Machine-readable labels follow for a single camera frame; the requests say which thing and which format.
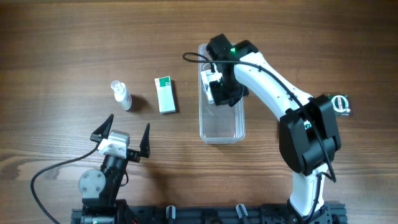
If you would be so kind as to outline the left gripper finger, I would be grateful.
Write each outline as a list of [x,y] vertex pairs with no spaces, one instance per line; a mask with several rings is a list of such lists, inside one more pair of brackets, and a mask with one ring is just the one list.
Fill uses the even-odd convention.
[[107,139],[111,132],[113,119],[114,115],[110,114],[106,121],[92,132],[90,140],[96,143],[100,143],[103,139]]
[[150,136],[150,124],[147,123],[147,126],[145,128],[143,137],[141,139],[141,143],[140,143],[140,155],[141,157],[145,157],[145,158],[149,158],[150,157],[150,140],[149,140],[149,136]]

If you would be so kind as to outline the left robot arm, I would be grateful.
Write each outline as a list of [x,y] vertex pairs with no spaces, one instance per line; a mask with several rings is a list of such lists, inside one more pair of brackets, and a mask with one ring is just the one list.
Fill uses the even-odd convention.
[[139,150],[129,149],[130,135],[112,130],[114,116],[92,132],[90,140],[95,150],[104,155],[99,169],[84,172],[78,183],[83,207],[72,211],[71,223],[139,223],[139,217],[129,208],[125,199],[117,199],[123,177],[127,177],[128,162],[140,162],[150,156],[150,125],[145,128]]

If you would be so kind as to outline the white spray bottle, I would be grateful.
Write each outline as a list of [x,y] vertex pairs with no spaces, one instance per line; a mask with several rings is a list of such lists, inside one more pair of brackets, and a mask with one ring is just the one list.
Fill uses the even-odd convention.
[[132,98],[126,85],[123,82],[115,80],[111,82],[111,89],[114,92],[115,100],[124,111],[128,111],[132,106]]

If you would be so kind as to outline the clear plastic container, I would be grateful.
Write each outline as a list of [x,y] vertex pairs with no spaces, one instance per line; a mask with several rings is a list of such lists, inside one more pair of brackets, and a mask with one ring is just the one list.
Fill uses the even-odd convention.
[[244,99],[233,107],[209,104],[201,72],[210,69],[208,63],[198,65],[198,108],[200,137],[206,144],[233,144],[246,134]]

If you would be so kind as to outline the dark green small box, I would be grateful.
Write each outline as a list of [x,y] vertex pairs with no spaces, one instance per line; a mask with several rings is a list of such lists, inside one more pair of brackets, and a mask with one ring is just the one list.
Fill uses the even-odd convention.
[[348,95],[328,95],[336,116],[349,116],[352,114]]

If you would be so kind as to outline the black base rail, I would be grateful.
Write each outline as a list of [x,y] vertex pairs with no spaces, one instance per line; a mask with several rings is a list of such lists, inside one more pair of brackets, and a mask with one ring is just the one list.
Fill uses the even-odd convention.
[[[289,211],[286,204],[263,204],[257,207],[246,207],[246,215],[238,215],[237,207],[181,207],[173,208],[173,215],[167,215],[166,208],[154,206],[129,207],[135,220],[125,223],[143,224],[204,224],[211,223],[253,223],[281,224],[299,223],[299,218]],[[117,215],[83,216],[82,210],[72,210],[71,224],[76,223],[117,223]],[[345,204],[326,203],[320,211],[313,214],[310,223],[317,224],[347,224]]]

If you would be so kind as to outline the white green Panadol box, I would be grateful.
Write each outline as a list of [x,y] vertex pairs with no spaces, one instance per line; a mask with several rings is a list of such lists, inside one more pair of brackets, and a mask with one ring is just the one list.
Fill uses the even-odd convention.
[[172,91],[172,82],[169,76],[155,78],[157,89],[159,111],[161,114],[173,113],[176,111],[174,96]]

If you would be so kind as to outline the white blue medicine box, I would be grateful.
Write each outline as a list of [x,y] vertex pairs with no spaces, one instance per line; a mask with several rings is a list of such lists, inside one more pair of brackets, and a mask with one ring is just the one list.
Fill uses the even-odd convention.
[[219,72],[212,72],[211,69],[205,70],[201,72],[201,80],[205,90],[205,95],[208,99],[209,104],[214,103],[213,94],[210,88],[211,82],[220,81],[222,74]]

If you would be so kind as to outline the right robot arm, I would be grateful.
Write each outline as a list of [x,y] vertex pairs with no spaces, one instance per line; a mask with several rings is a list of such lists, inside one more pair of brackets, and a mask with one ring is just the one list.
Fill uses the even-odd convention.
[[206,51],[211,69],[221,75],[209,84],[215,105],[234,106],[253,92],[279,122],[279,151],[293,172],[287,203],[290,221],[318,221],[323,214],[324,180],[336,181],[331,163],[341,148],[331,101],[295,87],[248,40],[232,44],[219,34],[210,39]]

